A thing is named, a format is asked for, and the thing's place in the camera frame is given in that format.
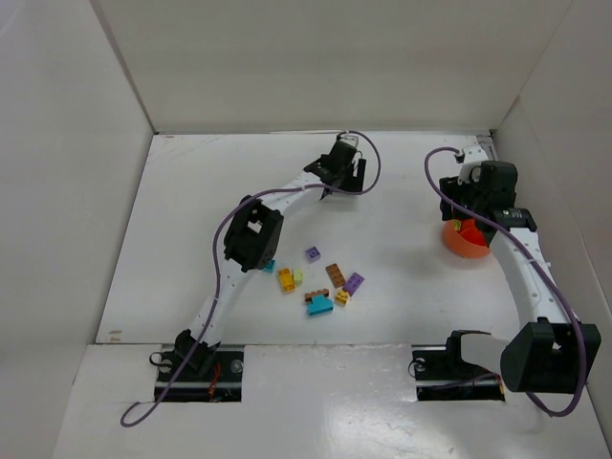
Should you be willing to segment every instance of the purple lego brick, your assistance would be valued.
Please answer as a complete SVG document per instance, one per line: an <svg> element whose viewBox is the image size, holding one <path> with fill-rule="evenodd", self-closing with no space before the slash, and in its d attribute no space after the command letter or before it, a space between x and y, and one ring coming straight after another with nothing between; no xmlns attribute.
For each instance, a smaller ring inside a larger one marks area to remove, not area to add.
<svg viewBox="0 0 612 459"><path fill-rule="evenodd" d="M310 249L308 249L306 251L306 258L308 258L308 261L310 261L311 263L313 261L317 261L319 260L321 257L320 252L317 250L316 247L311 247Z"/></svg>
<svg viewBox="0 0 612 459"><path fill-rule="evenodd" d="M342 289L350 296L353 296L364 280L365 279L359 274L353 273L353 275L348 278Z"/></svg>

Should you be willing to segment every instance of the lego brick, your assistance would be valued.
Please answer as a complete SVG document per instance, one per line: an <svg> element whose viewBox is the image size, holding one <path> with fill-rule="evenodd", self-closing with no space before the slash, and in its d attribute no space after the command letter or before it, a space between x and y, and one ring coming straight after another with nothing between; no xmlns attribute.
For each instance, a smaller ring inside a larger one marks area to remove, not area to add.
<svg viewBox="0 0 612 459"><path fill-rule="evenodd" d="M351 296L343 289L338 290L336 293L336 303L341 304L342 306L346 306L349 299L351 299Z"/></svg>
<svg viewBox="0 0 612 459"><path fill-rule="evenodd" d="M313 301L308 305L308 316L318 316L324 313L330 313L334 310L334 303L324 295L313 296Z"/></svg>
<svg viewBox="0 0 612 459"><path fill-rule="evenodd" d="M304 281L304 273L302 270L294 270L294 282L296 285L302 285Z"/></svg>
<svg viewBox="0 0 612 459"><path fill-rule="evenodd" d="M287 268L283 268L278 271L278 280L280 281L280 288L284 293L288 294L295 290L294 278L291 276L291 271Z"/></svg>
<svg viewBox="0 0 612 459"><path fill-rule="evenodd" d="M312 246L310 249L306 251L306 258L308 258L308 261L310 261L311 263L313 261L319 260L320 257L321 257L321 254L317 250L317 247Z"/></svg>
<svg viewBox="0 0 612 459"><path fill-rule="evenodd" d="M364 280L365 279L359 274L353 273L348 278L346 284L344 284L344 287L342 289L350 296L353 296Z"/></svg>
<svg viewBox="0 0 612 459"><path fill-rule="evenodd" d="M323 295L325 297L329 296L329 290L327 289L323 289L323 290L317 290L316 292L310 292L309 294L305 294L304 295L304 302L306 303L310 303L313 299L314 296L317 295Z"/></svg>
<svg viewBox="0 0 612 459"><path fill-rule="evenodd" d="M334 287L342 287L346 282L344 276L342 275L342 272L340 271L340 268L336 263L326 267L325 271L327 271L329 278L332 279L332 284L334 284Z"/></svg>
<svg viewBox="0 0 612 459"><path fill-rule="evenodd" d="M270 262L266 266L264 266L264 271L266 273L273 273L274 266L276 266L276 262L274 260L270 260Z"/></svg>

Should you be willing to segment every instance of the red wire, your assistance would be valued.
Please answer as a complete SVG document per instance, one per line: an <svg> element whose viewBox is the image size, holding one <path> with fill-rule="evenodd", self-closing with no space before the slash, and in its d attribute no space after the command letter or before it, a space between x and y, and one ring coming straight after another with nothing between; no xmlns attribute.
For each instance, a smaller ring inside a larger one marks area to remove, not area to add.
<svg viewBox="0 0 612 459"><path fill-rule="evenodd" d="M219 381L219 377L221 376L221 363L217 363L217 366L214 367L214 378L210 382L208 386L208 395L210 396L210 401L212 402L212 397L214 396L215 390L217 390L217 382Z"/></svg>

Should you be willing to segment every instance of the white wall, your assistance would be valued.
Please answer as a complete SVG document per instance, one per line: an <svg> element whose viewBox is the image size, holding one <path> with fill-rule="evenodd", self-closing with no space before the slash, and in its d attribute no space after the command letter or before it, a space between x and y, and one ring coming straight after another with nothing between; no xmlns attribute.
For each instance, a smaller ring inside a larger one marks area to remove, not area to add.
<svg viewBox="0 0 612 459"><path fill-rule="evenodd" d="M86 0L0 2L0 455L53 454L151 129Z"/></svg>
<svg viewBox="0 0 612 459"><path fill-rule="evenodd" d="M570 0L94 0L155 128L497 127Z"/></svg>
<svg viewBox="0 0 612 459"><path fill-rule="evenodd" d="M495 135L557 283L602 347L589 392L612 445L612 3L574 0Z"/></svg>

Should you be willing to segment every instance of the yellow lego brick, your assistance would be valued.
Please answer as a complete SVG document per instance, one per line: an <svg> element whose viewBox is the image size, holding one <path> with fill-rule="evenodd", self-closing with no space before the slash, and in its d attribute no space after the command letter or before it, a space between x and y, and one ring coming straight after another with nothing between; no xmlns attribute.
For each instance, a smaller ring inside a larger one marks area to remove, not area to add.
<svg viewBox="0 0 612 459"><path fill-rule="evenodd" d="M296 285L302 285L304 281L304 273L302 270L294 270L294 282Z"/></svg>
<svg viewBox="0 0 612 459"><path fill-rule="evenodd" d="M341 304L342 306L346 306L349 299L351 299L351 296L343 289L338 290L336 293L336 303Z"/></svg>
<svg viewBox="0 0 612 459"><path fill-rule="evenodd" d="M285 293L293 292L295 290L294 279L291 276L291 271L284 268L278 271L278 280L280 281L280 287Z"/></svg>

